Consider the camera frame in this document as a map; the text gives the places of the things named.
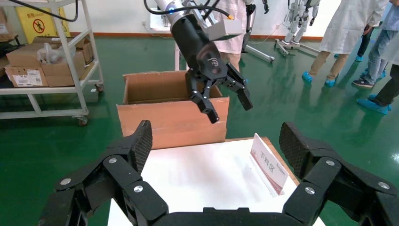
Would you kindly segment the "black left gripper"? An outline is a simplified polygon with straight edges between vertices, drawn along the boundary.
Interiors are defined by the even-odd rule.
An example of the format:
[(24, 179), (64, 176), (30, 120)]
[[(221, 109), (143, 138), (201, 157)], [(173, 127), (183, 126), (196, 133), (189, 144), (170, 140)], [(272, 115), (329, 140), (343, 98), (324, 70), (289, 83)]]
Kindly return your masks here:
[(237, 94), (245, 111), (253, 108), (246, 79), (231, 63), (223, 63), (215, 43), (202, 31), (193, 14), (178, 19), (172, 25), (171, 33), (189, 66), (186, 72), (189, 99), (201, 113), (207, 115), (212, 124), (219, 121), (209, 100), (215, 80), (221, 79), (222, 86)]

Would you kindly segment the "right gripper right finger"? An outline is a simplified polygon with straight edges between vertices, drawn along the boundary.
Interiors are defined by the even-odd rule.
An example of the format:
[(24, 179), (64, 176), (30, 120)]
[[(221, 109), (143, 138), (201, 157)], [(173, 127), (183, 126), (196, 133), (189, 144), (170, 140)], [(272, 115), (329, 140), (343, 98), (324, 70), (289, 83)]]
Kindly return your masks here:
[(360, 226), (396, 226), (399, 191), (387, 180), (345, 161), (329, 144), (304, 136), (291, 122), (280, 129), (279, 146), (300, 184), (283, 214), (311, 226), (327, 202)]

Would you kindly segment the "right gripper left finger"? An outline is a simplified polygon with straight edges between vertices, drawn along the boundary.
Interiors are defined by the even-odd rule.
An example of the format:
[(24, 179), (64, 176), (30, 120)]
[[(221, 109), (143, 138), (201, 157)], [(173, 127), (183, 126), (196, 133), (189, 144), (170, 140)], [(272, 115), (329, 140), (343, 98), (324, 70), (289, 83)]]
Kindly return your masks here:
[(132, 135), (108, 146), (101, 156), (55, 183), (39, 226), (86, 226), (88, 218), (114, 200), (135, 226), (152, 226), (169, 213), (166, 202), (142, 178), (152, 149), (152, 125), (139, 123)]

